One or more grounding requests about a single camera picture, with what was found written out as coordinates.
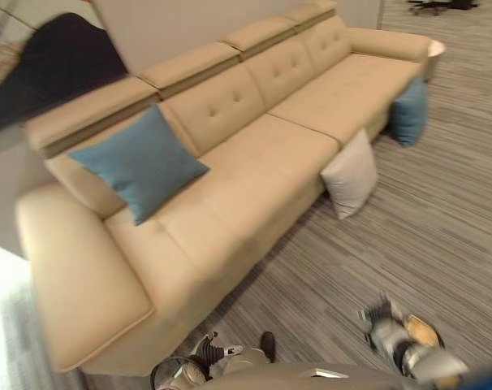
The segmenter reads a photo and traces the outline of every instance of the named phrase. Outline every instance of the sofa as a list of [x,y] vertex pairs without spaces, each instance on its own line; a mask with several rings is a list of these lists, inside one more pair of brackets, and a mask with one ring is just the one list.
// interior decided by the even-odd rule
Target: sofa
[[[347,28],[334,8],[258,21],[25,124],[57,179],[16,210],[56,370],[147,375],[323,193],[320,171],[350,138],[385,127],[429,38]],[[135,226],[67,153],[151,104],[210,171]]]

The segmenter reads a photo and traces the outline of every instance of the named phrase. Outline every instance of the throw pillow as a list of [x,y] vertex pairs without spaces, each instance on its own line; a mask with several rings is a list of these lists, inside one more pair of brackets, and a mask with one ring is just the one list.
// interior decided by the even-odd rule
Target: throw pillow
[[156,106],[108,140],[69,155],[118,193],[136,225],[209,170],[183,147]]
[[427,111],[425,83],[416,77],[391,106],[391,133],[400,145],[417,142],[426,125]]
[[378,182],[373,150],[364,129],[334,157],[321,175],[338,219],[345,219],[361,209]]

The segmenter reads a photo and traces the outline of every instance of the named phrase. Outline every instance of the headrest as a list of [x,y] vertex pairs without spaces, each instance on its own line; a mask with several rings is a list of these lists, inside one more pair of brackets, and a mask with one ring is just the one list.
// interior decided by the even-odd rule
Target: headrest
[[160,97],[166,99],[237,63],[239,63],[237,50],[219,42],[212,42],[159,63],[142,72],[140,78],[159,89]]
[[128,77],[29,120],[23,132],[33,150],[51,158],[157,100],[155,88]]
[[241,58],[246,59],[295,35],[294,27],[292,20],[273,16],[232,32],[221,42],[240,50]]
[[314,26],[336,13],[336,2],[330,0],[316,0],[302,4],[282,14],[295,23],[298,32]]

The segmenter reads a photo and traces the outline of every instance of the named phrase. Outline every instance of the office chair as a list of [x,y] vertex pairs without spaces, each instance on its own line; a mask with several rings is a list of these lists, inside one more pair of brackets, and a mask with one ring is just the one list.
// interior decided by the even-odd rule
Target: office chair
[[439,16],[440,11],[446,11],[450,6],[451,0],[408,0],[410,3],[409,11],[413,12],[414,15],[419,15],[419,13],[427,8],[432,8],[434,10],[434,15]]

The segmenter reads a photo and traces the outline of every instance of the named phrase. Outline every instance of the blue pillow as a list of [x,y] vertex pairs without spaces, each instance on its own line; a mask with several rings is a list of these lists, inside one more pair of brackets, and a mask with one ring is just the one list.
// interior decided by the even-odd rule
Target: blue pillow
[[209,170],[183,147],[156,106],[108,140],[69,155],[118,193],[136,225]]
[[391,133],[400,145],[411,146],[419,140],[427,115],[425,83],[416,77],[391,106]]

